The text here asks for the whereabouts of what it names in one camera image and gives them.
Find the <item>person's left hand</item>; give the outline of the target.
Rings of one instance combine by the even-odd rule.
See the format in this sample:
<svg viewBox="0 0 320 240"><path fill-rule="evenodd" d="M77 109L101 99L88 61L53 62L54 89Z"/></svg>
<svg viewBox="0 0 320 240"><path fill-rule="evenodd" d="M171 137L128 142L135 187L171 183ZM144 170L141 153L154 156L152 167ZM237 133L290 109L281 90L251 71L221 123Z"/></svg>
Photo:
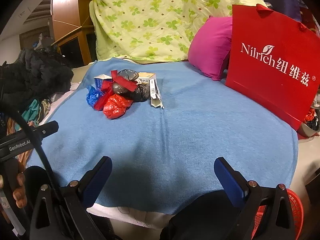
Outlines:
<svg viewBox="0 0 320 240"><path fill-rule="evenodd" d="M27 205L25 194L25 168L16 158L1 163L1 190L9 200L10 207L15 206L21 213Z"/></svg>

